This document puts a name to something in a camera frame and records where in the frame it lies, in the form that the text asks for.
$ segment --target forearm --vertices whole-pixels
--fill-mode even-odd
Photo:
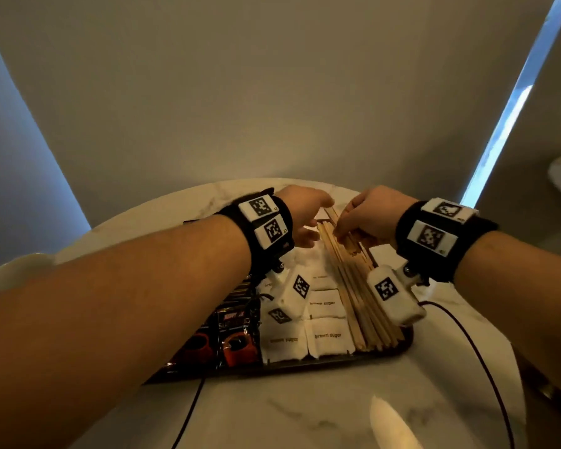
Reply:
[[[464,256],[455,287],[561,388],[560,256],[491,232]]]
[[[250,261],[239,228],[216,215],[1,294],[0,447],[66,445],[164,365]]]

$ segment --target table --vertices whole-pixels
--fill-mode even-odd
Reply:
[[[321,188],[337,210],[357,193],[331,184],[262,178],[205,184],[154,199],[104,222],[57,254],[57,263],[143,234],[207,216],[233,198],[288,184]],[[375,248],[383,263],[403,260]],[[525,406],[508,340],[455,289],[435,284],[427,299],[450,309],[469,331],[509,412],[517,447],[524,448]],[[198,381],[142,386],[72,445],[74,449],[169,449]],[[463,334],[440,310],[415,325],[404,355],[366,365],[260,378],[208,379],[180,448],[377,448],[369,423],[377,395],[401,414],[425,449],[507,448],[491,386]]]

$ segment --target person's left hand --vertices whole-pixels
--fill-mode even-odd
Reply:
[[[295,246],[314,247],[314,243],[320,239],[320,234],[305,226],[315,227],[316,214],[320,208],[333,206],[333,198],[323,190],[295,185],[278,191],[276,196],[284,201],[291,212]]]

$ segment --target qr code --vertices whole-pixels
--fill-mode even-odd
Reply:
[[[266,230],[266,234],[268,235],[268,239],[271,243],[277,241],[282,236],[281,228],[279,227],[279,223],[276,219],[272,219],[270,222],[265,224],[264,230]]]
[[[278,324],[288,323],[291,321],[291,318],[289,318],[281,309],[272,309],[268,312],[268,315],[274,318]]]
[[[461,211],[461,206],[449,202],[442,202],[433,210],[433,212],[437,212],[438,214],[442,214],[447,217],[455,217],[459,211]]]
[[[420,245],[426,246],[429,249],[436,250],[443,236],[444,232],[442,232],[441,230],[426,225],[416,242]]]
[[[270,214],[272,212],[272,209],[268,206],[268,203],[266,203],[266,200],[264,200],[264,198],[262,197],[250,201],[249,206],[251,206],[254,209],[255,213],[259,216]]]
[[[305,299],[307,296],[307,290],[310,289],[310,284],[308,284],[303,277],[297,274],[297,279],[295,279],[293,289],[299,293],[303,299]]]
[[[376,284],[374,288],[376,289],[378,294],[381,295],[382,301],[386,301],[390,297],[395,296],[397,293],[399,293],[399,289],[395,286],[390,277],[387,277],[379,284]]]

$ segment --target cable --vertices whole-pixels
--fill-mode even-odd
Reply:
[[[189,412],[185,417],[185,422],[183,422],[183,426],[180,428],[179,434],[176,436],[175,442],[173,443],[170,449],[175,449],[176,446],[179,444],[180,438],[185,433],[185,429],[187,429],[187,425],[189,424],[189,419],[191,419],[191,415],[193,414],[193,409],[195,408],[195,404],[197,400],[200,398],[200,393],[202,392],[202,388],[204,387],[204,383],[206,382],[206,377],[203,377],[200,381],[200,385],[197,387],[197,391],[195,391],[195,397],[193,398],[193,402],[191,403],[191,407],[189,408]]]
[[[515,449],[515,440],[513,439],[513,430],[511,430],[511,423],[509,422],[509,415],[507,414],[507,409],[505,408],[505,404],[503,403],[503,399],[501,398],[499,389],[496,387],[495,380],[492,378],[492,375],[488,370],[488,367],[486,366],[484,359],[482,359],[482,355],[480,355],[480,352],[478,351],[478,348],[476,348],[476,345],[472,341],[470,335],[467,333],[463,325],[457,320],[457,318],[449,310],[441,306],[441,304],[433,301],[421,301],[419,302],[419,305],[421,307],[425,305],[432,305],[434,307],[438,307],[439,309],[441,309],[444,313],[446,313],[449,317],[451,317],[451,319],[457,324],[457,326],[459,326],[459,329],[461,329],[461,331],[464,333],[466,339],[468,339],[468,342],[470,343],[471,347],[474,349],[476,356],[478,356],[478,360],[480,361],[480,364],[482,364],[482,368],[484,369],[486,376],[488,377],[488,381],[491,382],[492,389],[495,392],[496,401],[499,402],[499,407],[501,408],[503,420],[505,421],[505,427],[507,428],[507,436],[509,437],[509,447],[511,449]]]

